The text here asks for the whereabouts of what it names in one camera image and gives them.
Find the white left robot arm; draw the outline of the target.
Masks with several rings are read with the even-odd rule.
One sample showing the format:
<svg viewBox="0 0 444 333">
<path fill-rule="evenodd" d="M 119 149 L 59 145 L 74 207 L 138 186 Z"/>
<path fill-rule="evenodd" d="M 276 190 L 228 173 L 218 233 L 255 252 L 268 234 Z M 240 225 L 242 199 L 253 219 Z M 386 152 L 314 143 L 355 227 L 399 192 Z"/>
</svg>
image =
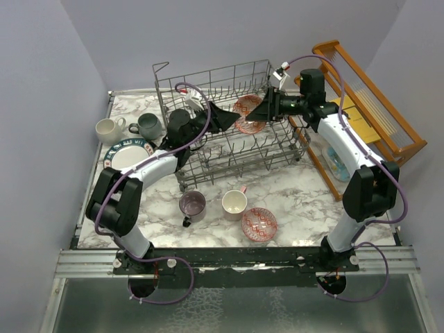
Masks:
<svg viewBox="0 0 444 333">
<path fill-rule="evenodd" d="M 142 192 L 158 180 L 181 170 L 191 155 L 190 146 L 206 133 L 225 132 L 240 115 L 213 102 L 192 117 L 186 109 L 169 115 L 166 136 L 145 160 L 123 170 L 106 167 L 99 175 L 85 210 L 96 233 L 113 237 L 130 255 L 129 265 L 143 274 L 153 265 L 153 244 L 137 226 Z"/>
</svg>

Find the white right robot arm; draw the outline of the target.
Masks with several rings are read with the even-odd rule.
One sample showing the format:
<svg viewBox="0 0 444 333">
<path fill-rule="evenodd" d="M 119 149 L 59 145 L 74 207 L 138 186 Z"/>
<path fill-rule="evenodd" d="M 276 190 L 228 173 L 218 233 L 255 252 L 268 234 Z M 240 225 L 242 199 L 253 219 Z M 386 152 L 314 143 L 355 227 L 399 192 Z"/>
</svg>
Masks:
<svg viewBox="0 0 444 333">
<path fill-rule="evenodd" d="M 289 96 L 278 88 L 268 89 L 263 101 L 246 121 L 272 122 L 300 115 L 303 121 L 325 139 L 345 164 L 350 180 L 342 203 L 341 220 L 321 243 L 320 266 L 335 271 L 343 264 L 344 253 L 352 250 L 363 229 L 395 205 L 399 167 L 385 162 L 356 136 L 339 106 L 326 100 L 325 77 L 319 69 L 300 72 L 300 93 Z"/>
</svg>

